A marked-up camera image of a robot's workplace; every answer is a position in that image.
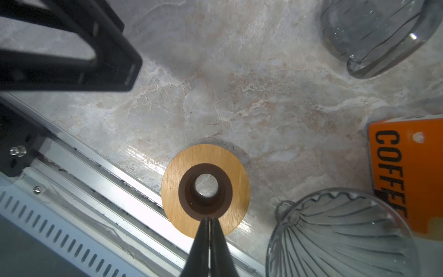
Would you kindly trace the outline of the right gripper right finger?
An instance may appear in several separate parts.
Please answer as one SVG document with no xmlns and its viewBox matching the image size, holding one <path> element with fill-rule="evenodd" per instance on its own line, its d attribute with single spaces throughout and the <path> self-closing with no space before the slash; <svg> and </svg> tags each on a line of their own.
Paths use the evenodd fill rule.
<svg viewBox="0 0 443 277">
<path fill-rule="evenodd" d="M 217 219 L 210 219 L 210 253 L 212 277 L 239 277 Z"/>
</svg>

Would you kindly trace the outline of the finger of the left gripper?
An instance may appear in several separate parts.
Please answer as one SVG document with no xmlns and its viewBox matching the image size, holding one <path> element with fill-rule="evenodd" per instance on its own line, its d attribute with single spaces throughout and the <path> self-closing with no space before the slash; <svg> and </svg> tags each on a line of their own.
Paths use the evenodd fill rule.
<svg viewBox="0 0 443 277">
<path fill-rule="evenodd" d="M 74 33 L 95 52 L 90 60 L 1 50 L 2 91 L 130 91 L 143 60 L 123 36 L 106 1 L 45 1 L 41 8 L 1 1 L 1 17 Z"/>
</svg>

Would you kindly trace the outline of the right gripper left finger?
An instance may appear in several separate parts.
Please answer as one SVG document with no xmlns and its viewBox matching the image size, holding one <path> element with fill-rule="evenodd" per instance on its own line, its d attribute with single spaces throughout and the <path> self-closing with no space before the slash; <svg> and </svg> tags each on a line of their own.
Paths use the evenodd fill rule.
<svg viewBox="0 0 443 277">
<path fill-rule="evenodd" d="M 210 219 L 200 222 L 185 267 L 180 277 L 208 277 L 210 253 Z"/>
</svg>

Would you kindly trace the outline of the orange coffee filter pack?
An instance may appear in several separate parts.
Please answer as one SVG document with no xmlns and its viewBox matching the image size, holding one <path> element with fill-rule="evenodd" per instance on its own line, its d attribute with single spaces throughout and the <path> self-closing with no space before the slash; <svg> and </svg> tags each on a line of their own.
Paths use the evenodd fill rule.
<svg viewBox="0 0 443 277">
<path fill-rule="evenodd" d="M 417 237 L 443 239 L 443 115 L 429 114 L 369 125 L 375 195 Z"/>
</svg>

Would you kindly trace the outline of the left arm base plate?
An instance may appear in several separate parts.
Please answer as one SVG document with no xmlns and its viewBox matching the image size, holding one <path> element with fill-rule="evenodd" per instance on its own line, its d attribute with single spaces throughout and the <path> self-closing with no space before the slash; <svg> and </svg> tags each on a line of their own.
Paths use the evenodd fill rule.
<svg viewBox="0 0 443 277">
<path fill-rule="evenodd" d="M 1 100 L 1 173 L 18 177 L 38 156 L 49 130 Z"/>
</svg>

